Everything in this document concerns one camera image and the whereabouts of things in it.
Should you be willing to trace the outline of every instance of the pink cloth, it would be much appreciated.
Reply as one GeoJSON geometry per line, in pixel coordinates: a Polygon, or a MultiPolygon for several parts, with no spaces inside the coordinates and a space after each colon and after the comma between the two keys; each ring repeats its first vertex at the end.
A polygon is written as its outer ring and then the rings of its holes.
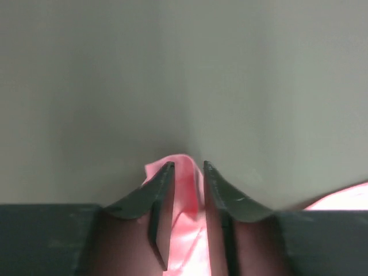
{"type": "Polygon", "coordinates": [[[147,164],[145,183],[169,161],[175,162],[175,197],[168,270],[163,275],[210,276],[203,175],[194,160],[177,154],[147,164]]]}
{"type": "MultiPolygon", "coordinates": [[[[210,276],[204,179],[194,160],[187,155],[177,154],[147,164],[145,166],[147,178],[144,183],[169,161],[175,162],[175,198],[168,270],[163,276],[210,276]]],[[[368,183],[328,195],[306,208],[306,210],[367,209],[368,183]]]]}

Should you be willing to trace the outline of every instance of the pink fabric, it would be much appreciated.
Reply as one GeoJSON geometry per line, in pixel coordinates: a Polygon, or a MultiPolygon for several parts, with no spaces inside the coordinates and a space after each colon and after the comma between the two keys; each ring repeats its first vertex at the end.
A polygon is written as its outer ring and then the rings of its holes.
{"type": "MultiPolygon", "coordinates": [[[[169,161],[175,162],[175,198],[168,270],[163,276],[210,276],[204,180],[194,160],[177,154],[147,164],[144,183],[169,161]]],[[[368,210],[368,183],[328,195],[306,210],[368,210]]]]}
{"type": "Polygon", "coordinates": [[[144,183],[169,161],[175,162],[175,198],[168,270],[163,275],[210,276],[203,175],[194,160],[177,154],[148,164],[144,183]]]}
{"type": "Polygon", "coordinates": [[[368,210],[368,183],[330,194],[306,210],[368,210]]]}

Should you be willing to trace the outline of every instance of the gray background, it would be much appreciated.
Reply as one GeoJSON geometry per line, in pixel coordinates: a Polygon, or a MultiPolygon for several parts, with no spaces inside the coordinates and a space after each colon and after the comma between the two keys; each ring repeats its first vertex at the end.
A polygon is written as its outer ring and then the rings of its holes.
{"type": "Polygon", "coordinates": [[[178,152],[277,208],[368,178],[367,12],[0,1],[0,202],[107,204],[178,152]]]}

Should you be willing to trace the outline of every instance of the cloth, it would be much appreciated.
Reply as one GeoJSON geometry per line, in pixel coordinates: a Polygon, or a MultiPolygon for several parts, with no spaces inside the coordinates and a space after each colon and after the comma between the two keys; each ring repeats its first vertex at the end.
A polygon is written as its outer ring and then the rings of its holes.
{"type": "MultiPolygon", "coordinates": [[[[175,197],[168,270],[163,276],[210,276],[204,179],[194,160],[177,154],[147,164],[144,183],[169,161],[175,163],[175,197]]],[[[306,210],[368,210],[368,183],[328,195],[306,210]]]]}

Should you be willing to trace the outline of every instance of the pink object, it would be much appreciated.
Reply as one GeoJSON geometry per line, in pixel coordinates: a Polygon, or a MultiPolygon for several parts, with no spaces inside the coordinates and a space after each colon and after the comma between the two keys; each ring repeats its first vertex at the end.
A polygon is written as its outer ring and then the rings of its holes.
{"type": "Polygon", "coordinates": [[[163,275],[210,276],[203,175],[194,160],[177,154],[147,164],[144,183],[169,161],[175,162],[175,197],[168,270],[163,275]]]}
{"type": "MultiPolygon", "coordinates": [[[[210,276],[204,179],[194,160],[187,155],[177,154],[147,164],[145,166],[147,178],[144,183],[169,161],[175,162],[175,198],[168,270],[163,276],[210,276]]],[[[306,210],[367,209],[368,183],[328,195],[306,208],[306,210]]]]}

